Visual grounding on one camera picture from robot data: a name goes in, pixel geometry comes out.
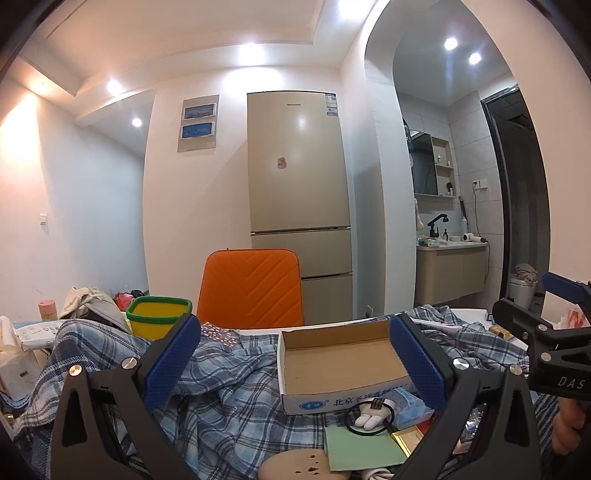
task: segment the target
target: chair backrest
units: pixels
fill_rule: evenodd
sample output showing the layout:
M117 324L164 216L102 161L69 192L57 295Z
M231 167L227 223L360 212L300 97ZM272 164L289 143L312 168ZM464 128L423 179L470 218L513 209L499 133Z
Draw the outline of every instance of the chair backrest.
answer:
M283 249L212 253L203 271L197 318L235 329L303 325L297 256Z

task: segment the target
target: screw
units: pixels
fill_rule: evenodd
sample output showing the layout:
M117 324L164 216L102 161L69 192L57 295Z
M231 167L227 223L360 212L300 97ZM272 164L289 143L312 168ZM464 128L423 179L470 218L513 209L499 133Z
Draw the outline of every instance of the screw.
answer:
M123 367L123 370L131 370L132 368L135 368L135 366L137 364L138 364L138 359L136 359L136 357L134 357L134 356L129 356L121 362L121 366Z
M73 377L77 377L82 373L82 367L80 365L72 365L70 367L70 375Z
M458 370L468 370L470 368L470 364L463 358L454 358L453 366Z
M509 366L509 371L512 374L517 375L517 376L519 376L519 375L521 375L523 373L522 368L519 365L517 365L517 364L510 365Z

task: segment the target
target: human hand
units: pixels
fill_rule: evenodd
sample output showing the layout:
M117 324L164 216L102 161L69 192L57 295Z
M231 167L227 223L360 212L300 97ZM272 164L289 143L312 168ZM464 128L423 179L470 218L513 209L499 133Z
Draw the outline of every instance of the human hand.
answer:
M585 412L572 398L559 398L558 406L552 422L552 448L559 455L567 455L579 446L581 435L577 430L585 425Z

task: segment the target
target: bathroom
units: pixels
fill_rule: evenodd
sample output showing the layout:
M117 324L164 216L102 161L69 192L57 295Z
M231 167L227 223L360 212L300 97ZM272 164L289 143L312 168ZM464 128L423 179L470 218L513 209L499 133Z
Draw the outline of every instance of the bathroom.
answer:
M490 309L500 297L513 295L508 280L517 265L530 264L541 276L550 256L545 174L517 81L459 0L442 0L415 18L394 55L393 75L408 128L421 220L417 242L425 245L417 247L415 302ZM520 118L529 129L517 125L516 107L523 110ZM491 122L509 126L497 128L500 124ZM524 152L525 158L535 159L527 167ZM529 183L528 170L538 172ZM531 219L528 198L537 199ZM466 233L485 239L484 245L473 242L457 249ZM446 249L439 268L432 264L435 246ZM532 295L535 289L533 283L525 288ZM532 306L538 313L543 295L540 285Z

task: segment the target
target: blue plaid fabric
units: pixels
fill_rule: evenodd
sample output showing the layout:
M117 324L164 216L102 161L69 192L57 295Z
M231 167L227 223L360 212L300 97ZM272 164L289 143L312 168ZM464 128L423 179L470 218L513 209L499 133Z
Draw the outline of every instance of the blue plaid fabric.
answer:
M421 326L451 357L462 356L474 367L493 370L519 364L527 372L522 350L480 324L463 322L447 307L424 306L407 313L462 327L450 335ZM166 407L155 412L168 438L202 480L255 479L261 463L270 456L290 449L324 448L324 427L343 425L342 411L305 416L283 413L277 336L233 335L238 341L235 346L204 337ZM49 478L51 429L69 366L80 364L90 372L114 368L128 356L141 356L149 344L87 320L72 320L62 326L30 404L15 425L15 442L41 477ZM548 402L544 412L551 412L556 401L551 397L543 400ZM109 411L131 465L145 471L121 419Z

